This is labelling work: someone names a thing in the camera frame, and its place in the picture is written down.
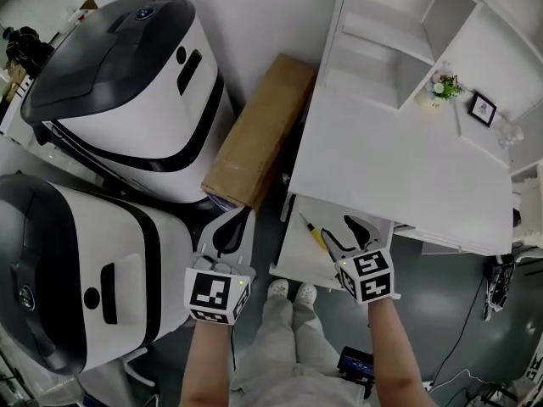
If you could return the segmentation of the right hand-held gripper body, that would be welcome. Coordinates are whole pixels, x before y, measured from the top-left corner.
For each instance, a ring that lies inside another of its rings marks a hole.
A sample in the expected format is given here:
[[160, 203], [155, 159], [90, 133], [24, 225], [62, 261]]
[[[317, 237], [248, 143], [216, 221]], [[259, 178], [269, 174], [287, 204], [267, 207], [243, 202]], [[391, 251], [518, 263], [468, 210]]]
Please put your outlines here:
[[334, 264], [340, 285], [356, 303], [400, 299], [401, 295], [395, 291], [395, 268], [388, 248], [353, 255]]

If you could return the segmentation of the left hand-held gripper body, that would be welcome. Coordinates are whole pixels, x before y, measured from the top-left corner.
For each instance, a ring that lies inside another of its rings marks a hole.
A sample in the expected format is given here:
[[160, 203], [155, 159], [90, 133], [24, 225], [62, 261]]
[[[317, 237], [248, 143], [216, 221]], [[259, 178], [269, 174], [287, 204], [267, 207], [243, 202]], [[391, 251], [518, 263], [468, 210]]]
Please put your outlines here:
[[185, 273], [184, 305], [196, 321], [233, 326], [251, 294], [255, 270], [199, 254]]

